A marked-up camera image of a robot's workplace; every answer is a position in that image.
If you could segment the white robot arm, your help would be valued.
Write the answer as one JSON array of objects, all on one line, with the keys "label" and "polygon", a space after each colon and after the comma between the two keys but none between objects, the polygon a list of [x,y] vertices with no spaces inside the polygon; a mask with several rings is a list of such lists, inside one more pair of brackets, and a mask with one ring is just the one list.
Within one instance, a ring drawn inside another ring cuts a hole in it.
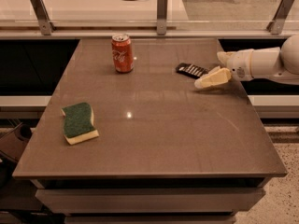
[{"label": "white robot arm", "polygon": [[196,89],[220,86],[232,78],[252,81],[263,78],[282,84],[299,84],[299,35],[290,36],[282,47],[219,51],[217,66],[194,82]]}]

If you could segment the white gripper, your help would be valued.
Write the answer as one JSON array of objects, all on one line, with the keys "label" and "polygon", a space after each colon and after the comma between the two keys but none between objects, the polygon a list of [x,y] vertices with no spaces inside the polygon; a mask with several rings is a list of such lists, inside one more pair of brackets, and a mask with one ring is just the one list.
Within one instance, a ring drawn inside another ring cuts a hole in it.
[{"label": "white gripper", "polygon": [[231,77],[238,81],[253,80],[250,71],[252,52],[253,49],[219,51],[217,57],[222,64],[226,64],[228,69],[219,66],[213,68],[207,74],[195,80],[195,88],[201,90],[222,85],[227,83]]}]

